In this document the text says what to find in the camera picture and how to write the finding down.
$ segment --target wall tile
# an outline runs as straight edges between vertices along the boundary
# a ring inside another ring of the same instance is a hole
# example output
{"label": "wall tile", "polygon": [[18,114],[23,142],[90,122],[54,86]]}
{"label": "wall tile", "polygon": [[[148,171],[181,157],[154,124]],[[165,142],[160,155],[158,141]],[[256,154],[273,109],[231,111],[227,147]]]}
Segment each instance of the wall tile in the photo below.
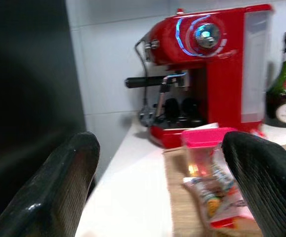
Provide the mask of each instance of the wall tile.
{"label": "wall tile", "polygon": [[170,14],[181,7],[185,12],[199,12],[214,9],[234,8],[255,4],[270,3],[273,0],[169,0]]}
{"label": "wall tile", "polygon": [[167,0],[77,0],[80,25],[168,15]]}
{"label": "wall tile", "polygon": [[270,77],[275,79],[282,63],[283,37],[286,32],[286,0],[272,3],[275,13],[271,28]]}
{"label": "wall tile", "polygon": [[82,45],[79,30],[71,31],[73,49],[75,55],[76,69],[79,81],[79,88],[82,96],[82,107],[85,115],[91,114],[89,86],[84,68],[84,60],[82,54]]}
{"label": "wall tile", "polygon": [[68,22],[71,30],[76,30],[79,27],[79,8],[77,1],[66,0],[66,9],[68,15]]}
{"label": "wall tile", "polygon": [[84,121],[85,121],[85,125],[86,125],[87,131],[92,132],[93,134],[95,134],[95,126],[94,126],[93,115],[85,115],[84,116]]}
{"label": "wall tile", "polygon": [[96,173],[99,180],[131,126],[135,113],[122,112],[93,115],[94,134],[100,147],[100,160]]}
{"label": "wall tile", "polygon": [[[88,92],[94,114],[141,108],[143,89],[128,89],[124,80],[143,76],[142,65],[133,48],[161,20],[163,17],[153,17],[81,27]],[[153,68],[151,73],[163,74],[164,67]],[[149,88],[149,95],[154,103],[158,87]]]}

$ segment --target espresso machine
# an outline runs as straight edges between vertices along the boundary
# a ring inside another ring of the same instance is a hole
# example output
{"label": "espresso machine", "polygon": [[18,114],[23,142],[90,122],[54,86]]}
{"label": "espresso machine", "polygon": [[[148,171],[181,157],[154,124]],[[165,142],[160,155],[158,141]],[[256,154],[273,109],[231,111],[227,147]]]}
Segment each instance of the espresso machine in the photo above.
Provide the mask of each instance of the espresso machine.
{"label": "espresso machine", "polygon": [[[264,116],[271,15],[269,4],[188,14],[178,9],[135,45],[145,76],[127,78],[125,84],[145,87],[139,119],[152,140],[178,147],[183,130],[213,122],[247,132],[258,129]],[[140,43],[144,57],[137,49]],[[149,77],[146,61],[174,73]],[[154,85],[160,91],[152,107],[146,94]],[[182,103],[165,100],[173,86],[185,91]]]}

